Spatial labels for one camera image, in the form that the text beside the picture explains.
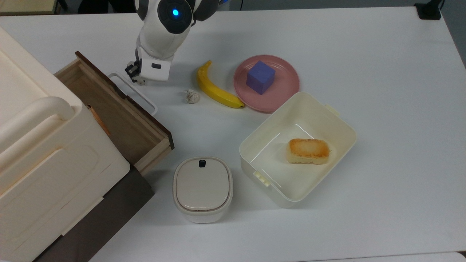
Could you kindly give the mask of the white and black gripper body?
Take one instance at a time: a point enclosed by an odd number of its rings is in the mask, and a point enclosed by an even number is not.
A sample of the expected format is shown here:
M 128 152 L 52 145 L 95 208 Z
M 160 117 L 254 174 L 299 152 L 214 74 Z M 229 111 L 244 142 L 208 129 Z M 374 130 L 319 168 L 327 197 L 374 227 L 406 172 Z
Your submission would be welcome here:
M 153 58 L 141 58 L 140 77 L 145 80 L 164 82 L 169 79 L 172 59 L 157 60 Z

